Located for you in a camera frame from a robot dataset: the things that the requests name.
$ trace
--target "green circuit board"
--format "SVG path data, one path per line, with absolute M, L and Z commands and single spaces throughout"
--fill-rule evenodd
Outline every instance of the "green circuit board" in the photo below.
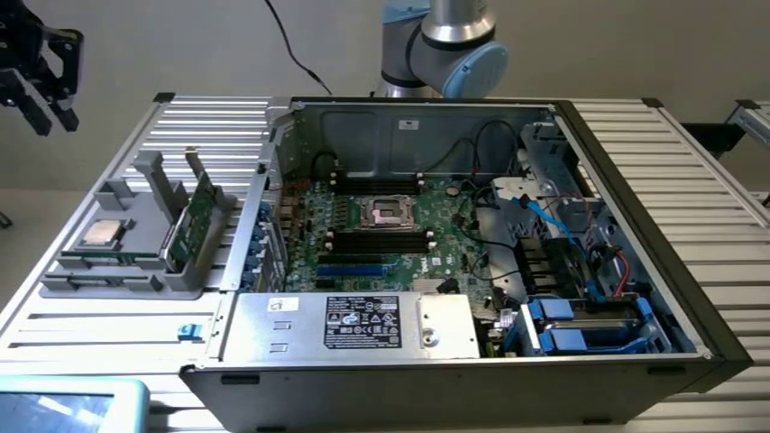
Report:
M 198 187 L 190 197 L 190 204 L 179 218 L 178 226 L 171 232 L 170 250 L 179 267 L 198 257 L 211 225 L 212 212 L 216 207 L 216 188 L 203 173 Z
M 411 291 L 412 283 L 420 280 L 446 280 L 455 278 L 460 293 L 469 295 L 474 309 L 491 295 L 491 283 L 481 281 L 462 269 L 462 256 L 466 254 L 473 263 L 483 254 L 483 246 L 467 239 L 452 224 L 462 201 L 470 192 L 450 197 L 446 188 L 458 183 L 451 180 L 428 180 L 419 196 L 414 199 L 412 214 L 415 230 L 430 228 L 434 231 L 436 247 L 427 254 L 380 254 L 384 257 L 387 272 L 383 276 L 334 277 L 332 289 L 316 289 L 316 268 L 319 255 L 324 250 L 324 235 L 328 226 L 355 230 L 360 223 L 360 202 L 367 197 L 338 196 L 324 185 L 312 187 L 295 197 L 296 210 L 291 225 L 284 222 L 284 235 L 288 239 L 287 292 L 318 291 Z M 489 278 L 487 268 L 478 270 Z

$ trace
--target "tablet screen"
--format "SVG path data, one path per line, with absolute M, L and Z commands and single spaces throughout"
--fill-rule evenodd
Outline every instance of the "tablet screen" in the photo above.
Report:
M 111 395 L 0 392 L 0 430 L 17 433 L 96 433 Z

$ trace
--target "gray floor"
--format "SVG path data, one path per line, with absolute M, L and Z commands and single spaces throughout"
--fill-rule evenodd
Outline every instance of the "gray floor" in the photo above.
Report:
M 0 211 L 13 220 L 11 228 L 0 230 L 0 308 L 24 282 L 84 194 L 0 189 Z

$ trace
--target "sticker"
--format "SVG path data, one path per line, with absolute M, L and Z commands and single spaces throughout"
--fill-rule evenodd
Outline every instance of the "sticker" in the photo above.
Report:
M 299 298 L 271 298 L 267 300 L 267 311 L 296 311 Z
M 324 345 L 330 349 L 399 349 L 398 296 L 326 298 Z
M 398 129 L 402 131 L 416 131 L 420 129 L 420 121 L 419 120 L 399 120 L 398 121 Z

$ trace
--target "power supply label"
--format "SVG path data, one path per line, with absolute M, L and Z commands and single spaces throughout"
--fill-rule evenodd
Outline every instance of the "power supply label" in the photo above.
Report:
M 399 349 L 398 296 L 326 298 L 324 345 L 330 349 Z

